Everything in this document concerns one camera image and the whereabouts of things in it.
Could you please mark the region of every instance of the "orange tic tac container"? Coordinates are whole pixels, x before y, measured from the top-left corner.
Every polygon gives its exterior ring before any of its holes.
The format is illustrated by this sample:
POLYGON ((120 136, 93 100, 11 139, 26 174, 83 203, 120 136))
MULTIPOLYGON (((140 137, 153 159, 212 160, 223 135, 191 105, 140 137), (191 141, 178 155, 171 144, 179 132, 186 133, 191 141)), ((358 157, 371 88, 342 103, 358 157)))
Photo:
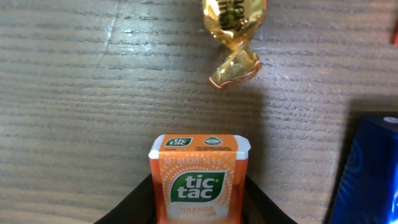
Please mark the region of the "orange tic tac container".
POLYGON ((164 134, 149 153, 158 224, 241 223, 249 141, 164 134))

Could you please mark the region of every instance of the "gold candy wrapper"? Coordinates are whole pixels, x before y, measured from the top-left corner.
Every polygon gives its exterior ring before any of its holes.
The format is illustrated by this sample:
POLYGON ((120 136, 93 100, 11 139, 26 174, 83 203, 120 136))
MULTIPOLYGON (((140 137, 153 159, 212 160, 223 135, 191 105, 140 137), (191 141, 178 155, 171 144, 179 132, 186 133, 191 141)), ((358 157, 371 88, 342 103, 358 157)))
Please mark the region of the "gold candy wrapper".
POLYGON ((259 56, 249 49, 255 31, 264 20, 266 0, 202 0, 205 25, 214 38, 232 50, 211 75, 217 89, 256 76, 261 69, 259 56))

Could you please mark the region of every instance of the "blue package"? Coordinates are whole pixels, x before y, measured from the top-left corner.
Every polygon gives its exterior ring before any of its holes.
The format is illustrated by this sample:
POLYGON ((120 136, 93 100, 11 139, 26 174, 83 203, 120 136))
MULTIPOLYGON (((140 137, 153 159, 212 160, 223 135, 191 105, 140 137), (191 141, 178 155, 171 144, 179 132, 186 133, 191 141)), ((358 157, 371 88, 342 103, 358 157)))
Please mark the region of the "blue package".
POLYGON ((398 116, 361 119, 329 224, 398 224, 398 116))

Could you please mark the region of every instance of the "wooden surface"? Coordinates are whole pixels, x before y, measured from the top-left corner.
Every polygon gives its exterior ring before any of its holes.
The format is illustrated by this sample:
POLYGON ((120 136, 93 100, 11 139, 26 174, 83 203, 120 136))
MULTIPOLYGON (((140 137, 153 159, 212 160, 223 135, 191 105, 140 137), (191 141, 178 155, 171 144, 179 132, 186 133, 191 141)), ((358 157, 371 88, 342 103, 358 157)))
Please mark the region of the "wooden surface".
POLYGON ((271 0, 263 69, 215 92, 225 48, 192 0, 0 1, 0 223, 92 223, 162 133, 252 142, 249 175, 321 223, 362 111, 398 111, 396 0, 271 0))

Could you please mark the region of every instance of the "orange label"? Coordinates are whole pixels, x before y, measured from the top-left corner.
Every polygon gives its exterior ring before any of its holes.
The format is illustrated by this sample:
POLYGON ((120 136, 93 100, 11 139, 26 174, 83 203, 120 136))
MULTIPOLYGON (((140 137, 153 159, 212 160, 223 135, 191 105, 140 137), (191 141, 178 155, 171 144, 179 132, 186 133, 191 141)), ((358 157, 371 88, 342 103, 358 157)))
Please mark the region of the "orange label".
POLYGON ((165 135, 159 165, 170 220, 226 220, 237 150, 232 135, 165 135))

